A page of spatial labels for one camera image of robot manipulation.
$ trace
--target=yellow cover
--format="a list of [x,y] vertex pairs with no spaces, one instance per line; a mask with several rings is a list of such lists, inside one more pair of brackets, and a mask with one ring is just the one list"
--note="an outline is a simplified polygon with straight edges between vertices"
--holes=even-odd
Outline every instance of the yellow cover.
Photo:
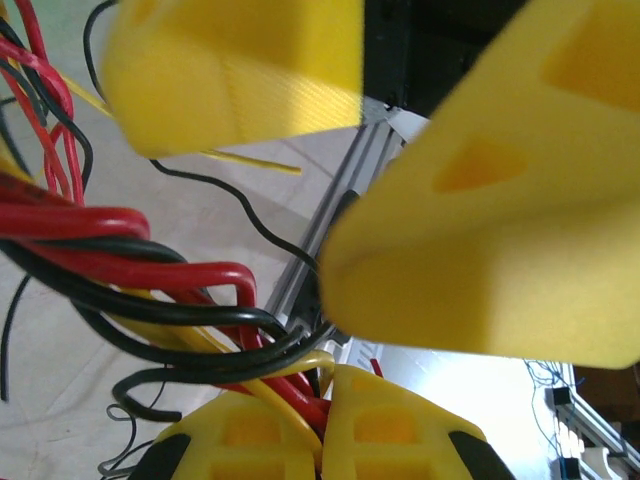
[[640,2],[533,0],[330,235],[323,302],[374,341],[640,358]]
[[360,123],[363,0],[120,2],[101,77],[141,155]]
[[228,392],[162,432],[191,442],[172,480],[315,480],[313,454],[278,413]]
[[471,479],[449,439],[467,422],[370,373],[336,366],[325,434],[323,480]]

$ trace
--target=wire bundle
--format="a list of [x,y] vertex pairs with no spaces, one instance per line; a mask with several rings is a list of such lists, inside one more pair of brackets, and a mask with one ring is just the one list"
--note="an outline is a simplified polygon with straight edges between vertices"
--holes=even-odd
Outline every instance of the wire bundle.
[[[97,15],[114,3],[99,5]],[[131,415],[161,422],[181,418],[180,412],[145,407],[135,400],[129,392],[139,385],[217,385],[270,403],[304,435],[319,461],[329,403],[320,398],[323,392],[317,368],[330,369],[333,359],[314,352],[314,348],[333,327],[318,322],[317,330],[308,335],[301,327],[287,331],[268,312],[256,308],[255,279],[245,266],[187,263],[176,251],[150,240],[149,225],[142,213],[128,208],[84,206],[84,188],[93,164],[91,144],[73,122],[69,90],[47,61],[33,7],[29,0],[16,0],[16,4],[31,51],[0,19],[4,37],[0,38],[0,70],[43,146],[48,191],[34,184],[0,115],[0,135],[7,145],[7,156],[12,157],[0,161],[0,250],[28,274],[9,307],[0,345],[2,399],[7,400],[9,331],[20,296],[33,277],[67,297],[106,341],[160,365],[136,372],[113,387],[116,401]],[[97,15],[92,13],[90,21],[94,22]],[[100,91],[90,48],[86,48],[90,38],[86,32],[85,54]],[[24,75],[16,68],[18,64]],[[46,128],[48,112],[58,120],[51,131]],[[70,182],[55,152],[60,137]],[[75,141],[84,152],[82,170]],[[315,260],[273,234],[235,187],[212,177],[167,168],[155,160],[151,164],[163,174],[206,182],[234,195],[265,239],[315,271]],[[206,288],[218,285],[235,287],[235,306],[215,305]],[[163,292],[173,302],[156,299],[152,291]],[[219,340],[219,334],[227,337],[226,344]]]

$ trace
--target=floor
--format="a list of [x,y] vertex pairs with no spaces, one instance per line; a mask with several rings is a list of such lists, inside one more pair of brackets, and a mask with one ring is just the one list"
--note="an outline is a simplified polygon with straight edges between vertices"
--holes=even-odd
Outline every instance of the floor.
[[[96,0],[35,0],[51,62],[85,87],[90,82],[81,53],[83,23]],[[14,23],[18,18],[14,13]],[[96,27],[96,47],[108,18]],[[76,118],[93,143],[95,173],[88,203],[131,206],[143,211],[153,238],[192,261],[230,260],[248,265],[264,305],[287,254],[262,240],[232,197],[206,185],[157,173],[122,140],[117,127],[76,101]],[[41,152],[15,107],[7,112],[23,154],[38,170]],[[234,149],[256,158],[303,168],[301,177],[214,162],[203,157],[173,159],[183,169],[207,173],[242,189],[277,234],[303,234],[355,132],[321,135]],[[0,299],[7,305],[21,278],[0,259]],[[225,299],[228,291],[215,292]],[[387,377],[485,429],[519,479],[551,478],[550,448],[531,410],[531,380],[521,361],[380,347]],[[68,303],[35,282],[16,318],[10,348],[10,403],[0,405],[0,478],[10,480],[98,478],[96,465],[115,456],[129,438],[126,423],[105,414],[110,388],[143,366],[106,345],[71,311]],[[141,400],[155,389],[141,390]],[[216,395],[210,388],[168,387],[160,406],[190,411]],[[544,399],[535,399],[544,429],[552,420]],[[139,425],[140,441],[160,426]]]

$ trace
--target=metal frame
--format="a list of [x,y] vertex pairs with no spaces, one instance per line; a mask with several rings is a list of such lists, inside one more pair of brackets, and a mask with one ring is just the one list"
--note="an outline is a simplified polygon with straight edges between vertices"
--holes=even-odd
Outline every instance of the metal frame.
[[609,454],[621,454],[616,458],[627,468],[627,473],[640,473],[640,453],[591,408],[574,388],[554,388],[553,401],[558,420],[594,445],[608,448]]
[[[358,129],[349,151],[300,242],[303,250],[311,256],[318,254],[343,195],[349,190],[359,195],[365,193],[403,144],[402,137],[386,121]],[[292,318],[291,312],[308,273],[309,268],[301,260],[292,258],[267,302],[266,310],[287,327],[292,327],[299,321]],[[344,345],[338,345],[329,341],[322,348],[333,353],[336,361],[345,362],[352,343],[349,341]]]

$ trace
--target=black wire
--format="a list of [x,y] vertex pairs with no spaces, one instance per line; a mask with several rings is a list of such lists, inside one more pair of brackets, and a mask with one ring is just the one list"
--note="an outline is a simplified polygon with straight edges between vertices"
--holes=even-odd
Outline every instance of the black wire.
[[24,76],[18,69],[14,68],[13,65],[7,62],[4,58],[0,58],[0,68],[8,73],[11,78],[13,78],[18,83],[18,85],[20,85],[20,88],[27,95],[29,102],[31,102],[31,105],[33,106],[33,111],[35,112],[36,117],[38,117],[38,123],[40,123],[41,127],[46,127],[47,116],[44,110],[42,110],[42,105],[38,100],[38,94],[33,90],[33,86],[27,81],[26,78],[24,78]]
[[[11,28],[5,19],[0,17],[0,34],[2,34],[8,41],[13,43],[19,48],[24,49],[24,44],[16,32]],[[58,102],[47,90],[38,72],[32,68],[23,65],[24,73],[33,85],[33,88],[38,92],[38,95],[42,101],[49,107],[51,113],[60,121],[60,123],[67,128],[71,134],[76,138],[82,150],[84,152],[84,165],[82,166],[82,184],[86,189],[91,171],[93,169],[93,147],[91,142],[85,136],[85,134],[78,128],[73,120],[66,114],[66,112],[58,105]]]
[[0,250],[16,265],[47,287],[91,310],[109,312],[155,325],[211,327],[249,325],[261,328],[276,338],[283,331],[282,325],[276,318],[258,308],[184,305],[136,297],[93,283],[58,267],[16,243],[0,240]]
[[137,257],[152,262],[187,263],[186,258],[166,245],[135,237],[104,236],[77,238],[71,240],[46,240],[39,243],[50,247],[66,248],[69,250],[102,252],[125,257]]
[[106,0],[105,2],[102,2],[98,6],[96,6],[93,10],[91,10],[91,13],[87,18],[87,22],[85,23],[84,30],[82,32],[84,59],[87,64],[87,70],[89,70],[89,77],[91,77],[91,83],[93,83],[96,92],[98,92],[98,95],[100,95],[103,100],[104,92],[102,91],[102,86],[100,85],[100,81],[98,80],[96,67],[93,63],[93,53],[91,52],[91,32],[93,31],[96,20],[98,20],[98,17],[100,15],[102,15],[102,12],[114,6],[116,3],[118,3],[117,0]]
[[9,310],[7,310],[7,316],[2,329],[2,340],[0,341],[0,399],[3,402],[9,401],[9,335],[11,333],[13,320],[16,316],[18,304],[30,280],[31,276],[25,275],[20,281],[9,304]]
[[260,220],[260,217],[256,214],[251,202],[246,197],[244,193],[238,190],[236,187],[229,185],[227,182],[223,182],[222,180],[214,177],[208,177],[206,175],[200,175],[197,173],[191,172],[183,172],[180,170],[174,170],[172,168],[167,168],[162,165],[157,160],[149,160],[151,165],[153,165],[156,170],[165,175],[169,175],[171,177],[185,178],[187,180],[195,180],[196,182],[208,183],[209,185],[214,185],[218,188],[221,188],[225,192],[230,193],[242,205],[247,217],[249,217],[249,221],[254,226],[254,228],[258,231],[260,235],[262,235],[269,243],[275,245],[276,247],[284,250],[285,252],[289,252],[290,254],[298,257],[302,260],[311,270],[314,272],[317,271],[317,263],[316,260],[309,255],[307,252],[302,250],[300,247],[292,244],[291,242],[286,241],[285,239],[277,236],[271,230],[269,230],[264,223]]
[[[113,414],[114,409],[122,410],[126,416],[118,417],[114,415]],[[136,437],[138,436],[138,422],[136,421],[136,418],[133,415],[131,415],[129,412],[127,412],[124,408],[122,408],[117,403],[112,403],[107,407],[107,416],[114,422],[130,422],[131,423],[131,435],[129,436],[129,441],[127,442],[127,445],[124,447],[122,452],[120,452],[114,458],[105,460],[104,462],[100,462],[98,464],[98,472],[100,473],[100,475],[102,475],[103,477],[111,478],[111,477],[118,476],[118,473],[115,472],[114,467],[112,468],[107,468],[107,467],[121,460],[122,457],[124,457],[131,450],[134,442],[136,441]]]
[[9,153],[15,160],[16,164],[27,175],[31,176],[31,172],[29,171],[29,167],[22,158],[22,153],[20,153],[20,149],[16,145],[16,142],[13,140],[11,136],[11,132],[9,131],[9,127],[7,126],[7,120],[4,116],[4,109],[0,108],[0,136],[2,136],[2,140],[4,144],[7,146]]
[[16,97],[7,97],[0,100],[0,107],[6,107],[7,105],[11,105],[16,103],[18,99]]
[[182,418],[180,412],[149,409],[132,398],[128,392],[135,387],[147,383],[167,382],[190,385],[225,385],[266,377],[300,360],[313,350],[319,342],[329,336],[333,332],[333,329],[333,325],[325,323],[286,354],[247,369],[236,369],[233,371],[193,371],[177,368],[141,370],[116,383],[111,393],[125,410],[136,417],[153,422],[179,422]]
[[[164,368],[169,368],[169,365],[167,365],[166,363],[164,364]],[[156,394],[156,397],[153,399],[153,401],[149,404],[149,408],[153,408],[155,407],[158,402],[160,401],[160,397],[162,397],[162,394],[164,393],[164,389],[167,387],[167,382],[162,382],[162,385],[160,385],[160,390],[158,390],[158,393]]]
[[74,305],[80,316],[87,324],[107,342],[120,350],[142,360],[155,363],[165,363],[176,367],[233,369],[252,366],[266,362],[270,358],[285,354],[303,339],[302,327],[295,329],[288,335],[262,348],[245,352],[199,353],[181,350],[169,350],[139,342],[114,327],[100,313]]
[[[139,452],[140,450],[142,450],[143,448],[147,448],[150,447],[151,445],[153,445],[154,440],[149,440],[148,442],[144,442],[141,443],[140,445],[138,445],[137,447],[129,450],[119,461],[117,461],[116,463],[113,464],[113,466],[111,467],[111,470],[115,470],[116,468],[118,468],[120,465],[122,465],[122,462],[124,462],[127,458],[129,458],[131,455]],[[118,476],[118,477],[102,477],[100,480],[115,480],[117,478],[125,478],[128,477],[130,474],[123,474],[122,476]]]

